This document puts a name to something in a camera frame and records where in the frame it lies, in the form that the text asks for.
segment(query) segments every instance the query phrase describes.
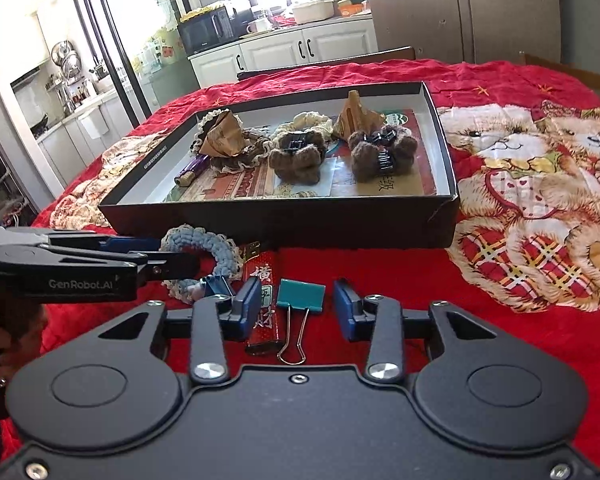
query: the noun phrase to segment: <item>glass door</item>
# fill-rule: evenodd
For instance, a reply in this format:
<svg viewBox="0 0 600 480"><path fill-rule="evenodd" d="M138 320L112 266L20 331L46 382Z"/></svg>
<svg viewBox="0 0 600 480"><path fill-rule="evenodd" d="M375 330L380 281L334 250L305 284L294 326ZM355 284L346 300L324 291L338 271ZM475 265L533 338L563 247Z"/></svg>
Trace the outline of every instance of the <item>glass door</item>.
<svg viewBox="0 0 600 480"><path fill-rule="evenodd" d="M178 0L95 1L95 19L141 121L199 88L178 33Z"/></svg>
<svg viewBox="0 0 600 480"><path fill-rule="evenodd" d="M145 115L139 104L132 105L132 102L137 99L130 99L129 85L125 85L126 74L122 58L114 44L112 33L107 27L102 5L99 0L74 0L74 5L93 57L94 66L99 63L104 64L131 125L137 128L145 120Z"/></svg>

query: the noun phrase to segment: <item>paper wrapper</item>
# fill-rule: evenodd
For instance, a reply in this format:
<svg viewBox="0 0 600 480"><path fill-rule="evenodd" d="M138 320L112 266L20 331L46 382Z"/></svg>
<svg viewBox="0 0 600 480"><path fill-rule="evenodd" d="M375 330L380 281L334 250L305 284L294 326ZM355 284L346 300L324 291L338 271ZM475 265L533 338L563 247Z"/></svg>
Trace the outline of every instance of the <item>paper wrapper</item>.
<svg viewBox="0 0 600 480"><path fill-rule="evenodd" d="M247 146L238 120L231 112L218 116L216 125L206 134L200 147L201 155L229 157L238 155Z"/></svg>
<svg viewBox="0 0 600 480"><path fill-rule="evenodd" d="M277 354L286 336L283 311L276 308L280 284L278 256L273 251L261 253L259 244L248 245L244 256L242 278L257 276L262 282L262 307L245 350L251 355Z"/></svg>
<svg viewBox="0 0 600 480"><path fill-rule="evenodd" d="M362 130L368 135L379 130L383 124L384 117L378 112L363 107L360 94L357 90L352 90L333 127L333 133L343 140L348 140L357 130Z"/></svg>

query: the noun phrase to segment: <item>teal binder clip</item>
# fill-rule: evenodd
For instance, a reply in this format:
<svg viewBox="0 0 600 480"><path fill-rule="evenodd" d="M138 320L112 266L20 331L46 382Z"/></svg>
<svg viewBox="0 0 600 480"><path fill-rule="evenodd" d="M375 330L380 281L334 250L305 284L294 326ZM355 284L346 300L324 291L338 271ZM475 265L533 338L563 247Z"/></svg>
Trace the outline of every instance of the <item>teal binder clip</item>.
<svg viewBox="0 0 600 480"><path fill-rule="evenodd" d="M301 365L306 361L306 355L302 349L302 336L304 335L304 327L306 320L309 317L309 312L322 312L322 302L324 301L324 285L316 283L295 282L294 280L280 280L278 288L277 305L280 308L286 308L286 339L285 345L278 352L278 359L285 365L296 366ZM283 358L286 349L291 341L291 311L292 309L304 310L304 319L300 326L298 334L298 342L296 348L300 354L300 360L296 363L290 363Z"/></svg>

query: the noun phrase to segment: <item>red lighter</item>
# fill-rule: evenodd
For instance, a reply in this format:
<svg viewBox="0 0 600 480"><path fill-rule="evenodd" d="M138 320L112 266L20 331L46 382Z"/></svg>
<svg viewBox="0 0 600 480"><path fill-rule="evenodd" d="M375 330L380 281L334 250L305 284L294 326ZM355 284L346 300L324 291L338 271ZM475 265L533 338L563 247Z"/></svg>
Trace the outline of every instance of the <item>red lighter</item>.
<svg viewBox="0 0 600 480"><path fill-rule="evenodd" d="M262 307L245 350L251 355L275 355L285 344L285 325L276 307L280 284L278 255L274 251L260 252L259 242L246 245L242 251L242 280L257 276L262 282Z"/></svg>

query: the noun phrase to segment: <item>cup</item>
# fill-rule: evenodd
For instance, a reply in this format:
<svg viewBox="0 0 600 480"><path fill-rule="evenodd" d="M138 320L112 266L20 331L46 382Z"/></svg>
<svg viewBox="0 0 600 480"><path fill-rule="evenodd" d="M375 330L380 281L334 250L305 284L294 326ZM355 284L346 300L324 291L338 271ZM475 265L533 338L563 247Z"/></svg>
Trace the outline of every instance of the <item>cup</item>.
<svg viewBox="0 0 600 480"><path fill-rule="evenodd" d="M259 18L257 20L253 20L247 25L247 32L249 34L253 34L254 32L265 32L266 30L271 30L271 23L267 18Z"/></svg>

